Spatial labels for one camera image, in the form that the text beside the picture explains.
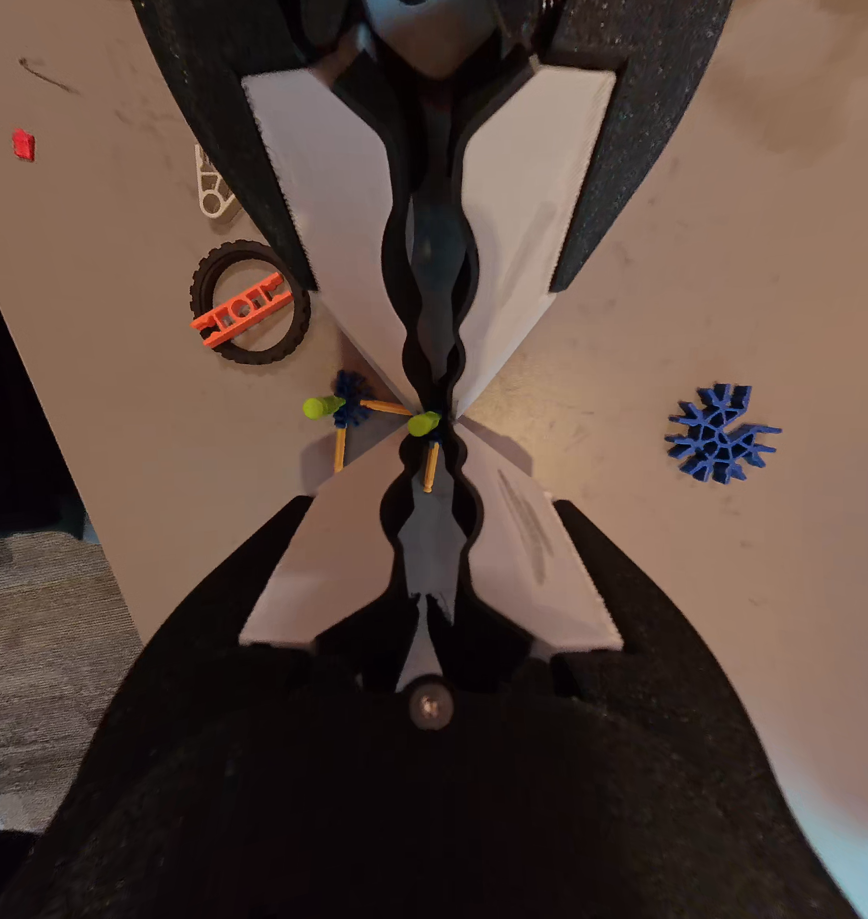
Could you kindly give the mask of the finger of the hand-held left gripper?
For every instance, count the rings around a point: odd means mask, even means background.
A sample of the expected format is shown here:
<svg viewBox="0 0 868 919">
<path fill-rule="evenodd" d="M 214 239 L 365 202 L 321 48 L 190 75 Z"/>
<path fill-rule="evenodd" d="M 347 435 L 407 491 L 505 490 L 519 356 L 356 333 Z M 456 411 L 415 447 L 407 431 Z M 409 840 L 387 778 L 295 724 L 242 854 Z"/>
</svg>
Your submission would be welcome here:
<svg viewBox="0 0 868 919">
<path fill-rule="evenodd" d="M 555 299 L 556 268 L 617 75 L 506 63 L 464 87 L 451 134 L 452 192 L 473 244 L 452 412 L 464 414 Z"/>
<path fill-rule="evenodd" d="M 410 410 L 431 401 L 407 246 L 405 112 L 379 66 L 328 83 L 300 69 L 245 76 L 245 96 L 322 303 Z"/>
</svg>

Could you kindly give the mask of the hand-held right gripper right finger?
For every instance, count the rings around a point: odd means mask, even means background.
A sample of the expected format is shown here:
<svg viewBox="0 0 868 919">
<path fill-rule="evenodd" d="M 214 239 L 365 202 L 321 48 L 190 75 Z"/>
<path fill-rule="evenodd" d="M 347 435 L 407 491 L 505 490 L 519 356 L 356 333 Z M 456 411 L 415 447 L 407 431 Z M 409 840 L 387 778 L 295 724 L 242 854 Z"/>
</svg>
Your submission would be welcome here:
<svg viewBox="0 0 868 919">
<path fill-rule="evenodd" d="M 622 650 L 551 497 L 467 427 L 452 427 L 444 447 L 459 529 L 445 633 L 462 654 Z"/>
</svg>

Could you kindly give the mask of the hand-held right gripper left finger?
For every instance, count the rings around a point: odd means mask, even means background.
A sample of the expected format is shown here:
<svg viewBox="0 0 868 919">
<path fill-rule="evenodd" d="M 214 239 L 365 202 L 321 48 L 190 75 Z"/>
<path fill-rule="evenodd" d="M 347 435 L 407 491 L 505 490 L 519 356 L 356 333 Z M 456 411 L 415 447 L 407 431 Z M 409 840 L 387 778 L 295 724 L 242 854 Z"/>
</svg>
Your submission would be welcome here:
<svg viewBox="0 0 868 919">
<path fill-rule="evenodd" d="M 415 509 L 417 450 L 400 427 L 322 484 L 239 636 L 243 646 L 303 650 L 329 628 L 394 589 L 399 613 L 417 625 L 399 534 Z"/>
</svg>

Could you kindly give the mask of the pale grey wedge connector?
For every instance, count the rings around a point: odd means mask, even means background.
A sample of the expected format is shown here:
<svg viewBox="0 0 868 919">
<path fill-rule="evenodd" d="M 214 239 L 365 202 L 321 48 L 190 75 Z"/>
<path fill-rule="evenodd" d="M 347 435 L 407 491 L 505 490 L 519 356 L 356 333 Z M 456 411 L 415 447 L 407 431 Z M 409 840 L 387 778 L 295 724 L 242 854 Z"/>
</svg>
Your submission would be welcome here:
<svg viewBox="0 0 868 919">
<path fill-rule="evenodd" d="M 210 221 L 219 221 L 238 209 L 238 201 L 225 178 L 213 165 L 200 144 L 196 143 L 195 175 L 198 207 Z"/>
</svg>

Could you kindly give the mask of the orange flat ladder connector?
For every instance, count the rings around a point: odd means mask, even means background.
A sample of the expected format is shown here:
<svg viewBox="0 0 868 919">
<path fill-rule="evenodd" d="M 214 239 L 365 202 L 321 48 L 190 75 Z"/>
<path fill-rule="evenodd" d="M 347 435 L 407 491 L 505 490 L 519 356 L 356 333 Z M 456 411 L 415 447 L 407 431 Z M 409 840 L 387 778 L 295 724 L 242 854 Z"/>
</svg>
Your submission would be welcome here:
<svg viewBox="0 0 868 919">
<path fill-rule="evenodd" d="M 293 302 L 289 282 L 275 272 L 250 290 L 194 318 L 190 327 L 202 336 L 205 347 L 216 349 L 232 343 Z"/>
</svg>

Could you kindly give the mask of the black rubber tyre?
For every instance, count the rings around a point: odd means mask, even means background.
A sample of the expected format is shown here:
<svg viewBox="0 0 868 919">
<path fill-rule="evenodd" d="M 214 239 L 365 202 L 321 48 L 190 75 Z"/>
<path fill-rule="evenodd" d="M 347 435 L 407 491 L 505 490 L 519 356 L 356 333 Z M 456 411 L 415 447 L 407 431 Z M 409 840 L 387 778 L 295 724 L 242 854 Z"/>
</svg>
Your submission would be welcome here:
<svg viewBox="0 0 868 919">
<path fill-rule="evenodd" d="M 294 302 L 282 310 L 277 311 L 265 321 L 285 311 L 287 308 L 290 308 L 292 311 L 290 326 L 277 343 L 264 349 L 251 350 L 239 345 L 237 342 L 238 338 L 246 334 L 246 332 L 234 339 L 232 343 L 225 344 L 216 349 L 208 348 L 208 350 L 235 364 L 243 366 L 265 366 L 277 363 L 291 356 L 305 338 L 312 319 L 312 306 L 309 294 L 293 279 L 287 266 L 272 248 L 254 241 L 235 241 L 222 244 L 211 250 L 199 263 L 193 275 L 189 289 L 190 309 L 194 319 L 213 307 L 220 305 L 221 303 L 217 302 L 216 297 L 219 282 L 230 269 L 247 262 L 261 262 L 269 265 L 272 268 L 272 272 L 269 275 L 280 272 L 287 279 L 290 290 L 294 296 Z M 245 291 L 250 290 L 257 283 L 258 281 Z"/>
</svg>

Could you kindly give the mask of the blue double snowflake connector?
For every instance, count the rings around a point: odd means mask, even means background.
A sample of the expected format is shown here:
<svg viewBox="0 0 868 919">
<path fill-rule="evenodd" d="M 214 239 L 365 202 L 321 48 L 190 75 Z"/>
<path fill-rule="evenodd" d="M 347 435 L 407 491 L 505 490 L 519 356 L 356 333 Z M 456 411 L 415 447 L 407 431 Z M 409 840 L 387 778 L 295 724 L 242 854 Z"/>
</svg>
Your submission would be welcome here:
<svg viewBox="0 0 868 919">
<path fill-rule="evenodd" d="M 679 471 L 696 482 L 727 485 L 746 480 L 743 464 L 763 468 L 764 456 L 776 449 L 762 443 L 761 437 L 780 435 L 783 430 L 744 420 L 752 387 L 716 383 L 698 388 L 696 395 L 695 401 L 678 402 L 679 413 L 669 417 L 683 430 L 665 436 L 667 454 L 679 462 Z"/>
</svg>

